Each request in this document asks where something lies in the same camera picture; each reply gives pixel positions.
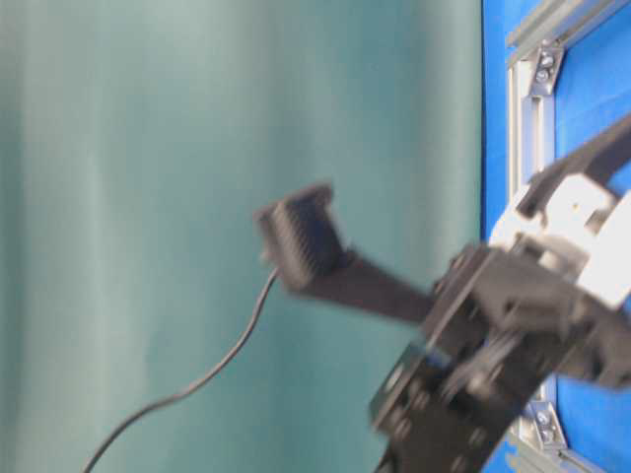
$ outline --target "screw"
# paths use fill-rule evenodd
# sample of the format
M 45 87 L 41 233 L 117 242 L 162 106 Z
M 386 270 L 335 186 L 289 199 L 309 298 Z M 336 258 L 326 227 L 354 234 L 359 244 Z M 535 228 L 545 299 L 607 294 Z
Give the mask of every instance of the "screw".
M 394 429 L 394 435 L 399 439 L 403 440 L 407 437 L 407 435 L 412 430 L 412 423 L 409 419 L 403 419 L 398 423 L 396 429 Z
M 552 443 L 554 441 L 554 433 L 552 431 L 541 431 L 541 437 L 543 438 L 543 443 Z
M 536 71 L 536 82 L 542 83 L 550 78 L 550 73 L 545 69 L 539 69 Z
M 483 429 L 478 427 L 471 433 L 471 437 L 469 437 L 469 445 L 480 446 L 484 442 L 484 439 L 486 439 L 486 433 Z
M 426 391 L 419 392 L 416 399 L 414 399 L 414 409 L 422 411 L 427 407 L 430 402 L 430 395 Z
M 550 67 L 552 67 L 554 65 L 554 56 L 550 56 L 550 55 L 544 55 L 543 57 L 541 57 L 541 61 L 539 62 L 539 65 L 541 67 L 545 67 L 546 69 L 549 69 Z
M 466 460 L 463 456 L 457 456 L 454 463 L 452 463 L 452 472 L 464 473 L 464 470 L 466 470 Z
M 539 424 L 542 426 L 547 426 L 550 423 L 550 417 L 545 412 L 537 412 L 536 420 L 539 421 Z

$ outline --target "bolt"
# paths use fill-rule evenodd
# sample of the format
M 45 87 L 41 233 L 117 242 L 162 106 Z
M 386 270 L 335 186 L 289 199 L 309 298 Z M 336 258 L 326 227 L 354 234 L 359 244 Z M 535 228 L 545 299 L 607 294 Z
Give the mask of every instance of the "bolt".
M 394 388 L 394 385 L 396 384 L 396 382 L 398 381 L 398 379 L 401 377 L 402 374 L 403 374 L 403 365 L 399 365 L 398 367 L 394 369 L 390 377 L 387 379 L 386 391 L 390 391 L 391 389 Z
M 543 443 L 552 443 L 554 441 L 554 433 L 552 431 L 543 430 L 541 431 L 541 438 L 543 439 Z
M 403 419 L 398 423 L 396 429 L 394 429 L 394 435 L 399 439 L 403 440 L 407 437 L 407 435 L 412 430 L 412 423 L 409 419 Z
M 550 67 L 554 65 L 554 56 L 550 56 L 548 54 L 543 55 L 541 57 L 541 62 L 539 62 L 539 65 L 541 67 L 545 67 L 546 69 L 549 69 Z
M 539 421 L 539 424 L 542 426 L 547 426 L 550 423 L 550 417 L 545 412 L 537 412 L 536 420 Z
M 471 437 L 469 437 L 469 445 L 480 446 L 484 442 L 484 439 L 486 439 L 486 433 L 483 429 L 478 427 L 471 433 Z
M 550 78 L 550 73 L 545 69 L 539 69 L 536 71 L 536 82 L 542 83 Z
M 430 402 L 430 395 L 426 391 L 419 392 L 416 399 L 414 399 L 414 409 L 422 411 L 427 407 Z
M 457 456 L 452 463 L 452 472 L 453 473 L 464 473 L 466 470 L 466 460 L 463 456 Z
M 423 387 L 423 383 L 419 379 L 412 379 L 410 386 L 407 388 L 407 394 L 413 399 L 418 391 L 421 390 L 421 387 Z

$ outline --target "white robot part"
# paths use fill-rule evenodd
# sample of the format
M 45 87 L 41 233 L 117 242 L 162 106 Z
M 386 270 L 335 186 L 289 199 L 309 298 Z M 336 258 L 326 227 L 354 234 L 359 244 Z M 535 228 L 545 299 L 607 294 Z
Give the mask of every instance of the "white robot part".
M 525 186 L 507 207 L 490 244 L 511 251 L 523 238 L 543 249 L 538 263 L 617 309 L 631 291 L 631 280 L 618 277 L 631 263 L 631 196 L 618 201 L 583 174 L 567 176 L 544 212 L 531 219 L 517 211 Z

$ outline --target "metal bracket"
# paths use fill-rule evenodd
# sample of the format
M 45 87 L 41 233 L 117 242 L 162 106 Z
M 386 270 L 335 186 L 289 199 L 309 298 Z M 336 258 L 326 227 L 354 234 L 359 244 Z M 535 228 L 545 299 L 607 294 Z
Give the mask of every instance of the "metal bracket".
M 509 199 L 554 161 L 554 87 L 564 53 L 628 2 L 545 0 L 509 34 Z
M 555 160 L 554 87 L 567 50 L 629 0 L 544 0 L 507 37 L 508 200 Z M 551 376 L 508 435 L 519 473 L 603 470 L 568 448 L 556 415 Z

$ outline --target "wire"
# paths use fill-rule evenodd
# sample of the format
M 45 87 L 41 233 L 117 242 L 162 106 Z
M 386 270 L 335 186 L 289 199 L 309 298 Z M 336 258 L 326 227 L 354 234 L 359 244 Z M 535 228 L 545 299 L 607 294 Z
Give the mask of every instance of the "wire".
M 200 377 L 199 379 L 193 381 L 186 388 L 173 394 L 168 397 L 164 397 L 162 399 L 158 399 L 150 404 L 147 404 L 142 409 L 139 409 L 135 413 L 131 414 L 124 421 L 122 421 L 118 427 L 116 427 L 109 436 L 99 445 L 99 448 L 95 452 L 95 454 L 90 458 L 90 461 L 86 464 L 83 469 L 83 473 L 90 473 L 92 469 L 95 467 L 99 459 L 103 456 L 105 451 L 109 448 L 109 446 L 116 440 L 120 434 L 123 433 L 129 426 L 138 421 L 140 418 L 146 416 L 147 414 L 157 411 L 158 409 L 162 409 L 164 407 L 170 406 L 171 404 L 175 404 L 178 401 L 190 396 L 193 392 L 204 386 L 208 381 L 210 381 L 213 377 L 215 377 L 231 360 L 235 357 L 235 355 L 239 352 L 242 346 L 245 344 L 249 336 L 251 335 L 254 327 L 256 326 L 256 322 L 259 319 L 260 313 L 263 309 L 263 305 L 265 304 L 265 300 L 267 299 L 267 295 L 269 294 L 269 290 L 274 284 L 274 280 L 278 274 L 278 269 L 273 269 L 267 278 L 267 282 L 260 294 L 258 295 L 258 299 L 256 300 L 256 304 L 254 305 L 254 309 L 252 310 L 252 317 L 245 328 L 244 333 L 239 338 L 237 343 L 230 351 L 224 356 L 224 358 L 213 367 L 207 374 Z

